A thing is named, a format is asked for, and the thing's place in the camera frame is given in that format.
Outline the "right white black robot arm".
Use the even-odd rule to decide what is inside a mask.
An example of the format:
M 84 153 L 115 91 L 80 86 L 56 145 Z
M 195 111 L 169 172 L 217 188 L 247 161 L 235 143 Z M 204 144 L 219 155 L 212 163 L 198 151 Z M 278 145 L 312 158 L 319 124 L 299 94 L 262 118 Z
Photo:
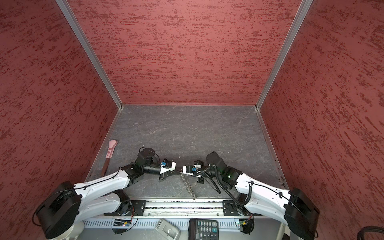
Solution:
M 250 214 L 277 220 L 303 240 L 318 237 L 320 210 L 300 189 L 279 189 L 257 181 L 225 164 L 216 152 L 208 154 L 205 162 L 183 166 L 183 173 L 196 178 L 203 175 L 215 178 L 215 184 Z

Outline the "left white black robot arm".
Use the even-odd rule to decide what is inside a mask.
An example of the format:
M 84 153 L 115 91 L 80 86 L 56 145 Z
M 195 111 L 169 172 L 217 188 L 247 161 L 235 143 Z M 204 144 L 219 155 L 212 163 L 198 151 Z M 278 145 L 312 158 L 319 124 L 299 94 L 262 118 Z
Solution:
M 134 162 L 115 173 L 74 185 L 63 182 L 37 207 L 33 218 L 38 219 L 46 239 L 54 239 L 85 219 L 127 211 L 130 198 L 125 188 L 144 174 L 158 175 L 162 181 L 175 171 L 177 164 L 171 160 L 155 164 L 158 157 L 153 149 L 144 148 Z

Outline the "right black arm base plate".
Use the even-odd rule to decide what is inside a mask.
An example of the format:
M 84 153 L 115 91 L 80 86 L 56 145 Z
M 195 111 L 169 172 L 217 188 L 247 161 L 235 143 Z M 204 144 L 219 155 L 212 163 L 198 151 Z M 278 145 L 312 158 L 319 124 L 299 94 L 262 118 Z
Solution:
M 246 210 L 244 206 L 236 204 L 231 200 L 223 200 L 223 213 L 224 216 L 250 216 L 250 213 Z

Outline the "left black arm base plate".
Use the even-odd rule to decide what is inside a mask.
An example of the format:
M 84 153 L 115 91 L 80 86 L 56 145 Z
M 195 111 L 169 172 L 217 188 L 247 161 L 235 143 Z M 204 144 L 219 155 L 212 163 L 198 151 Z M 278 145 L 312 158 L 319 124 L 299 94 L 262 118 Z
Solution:
M 146 207 L 147 201 L 145 200 L 129 200 L 121 203 L 116 213 L 119 216 L 132 216 L 138 214 L 142 216 Z

